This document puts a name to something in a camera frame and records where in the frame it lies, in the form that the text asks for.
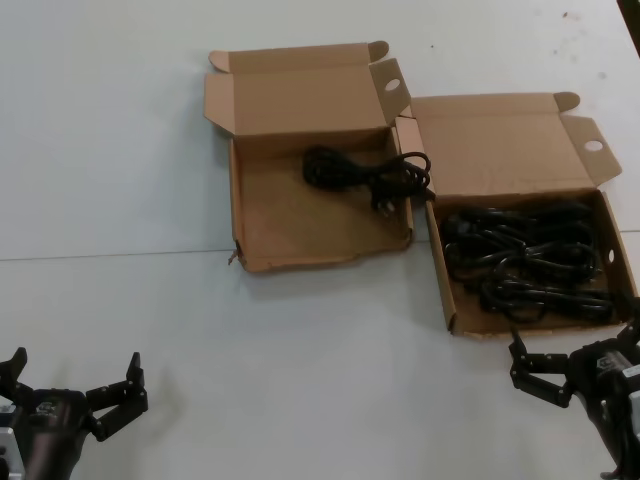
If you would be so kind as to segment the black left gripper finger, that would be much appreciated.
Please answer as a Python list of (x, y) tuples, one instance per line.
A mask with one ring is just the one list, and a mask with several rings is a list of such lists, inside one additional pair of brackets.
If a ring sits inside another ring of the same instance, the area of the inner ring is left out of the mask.
[(133, 353), (123, 381), (89, 390), (85, 398), (90, 411), (86, 427), (99, 442), (139, 418), (149, 407), (140, 353)]
[(19, 381), (28, 361), (27, 351), (19, 347), (13, 356), (1, 363), (1, 397), (7, 400), (29, 400), (30, 388)]

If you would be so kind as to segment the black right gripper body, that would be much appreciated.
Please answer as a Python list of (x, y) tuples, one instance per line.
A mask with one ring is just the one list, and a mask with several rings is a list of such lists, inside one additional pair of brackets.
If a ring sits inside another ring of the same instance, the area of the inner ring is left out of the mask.
[(568, 378), (615, 469), (603, 479), (639, 477), (639, 346), (618, 350), (616, 338), (587, 345), (569, 357)]

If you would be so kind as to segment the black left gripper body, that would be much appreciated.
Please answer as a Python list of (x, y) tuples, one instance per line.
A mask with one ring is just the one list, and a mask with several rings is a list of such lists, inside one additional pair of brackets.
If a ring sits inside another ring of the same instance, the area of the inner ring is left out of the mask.
[(69, 479), (89, 433), (84, 394), (30, 389), (29, 400), (9, 401), (9, 477)]

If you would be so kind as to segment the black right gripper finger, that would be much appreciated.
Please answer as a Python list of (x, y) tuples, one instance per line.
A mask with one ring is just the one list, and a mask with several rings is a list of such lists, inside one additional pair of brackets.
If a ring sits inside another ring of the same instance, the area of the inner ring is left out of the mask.
[[(566, 377), (568, 355), (529, 353), (518, 333), (512, 334), (509, 352), (512, 358), (510, 378), (516, 389), (551, 404), (570, 403), (570, 383)], [(541, 375), (560, 375), (565, 382), (557, 385)]]
[(624, 305), (630, 311), (630, 319), (616, 337), (618, 350), (631, 350), (639, 343), (639, 298), (629, 293), (622, 295)]

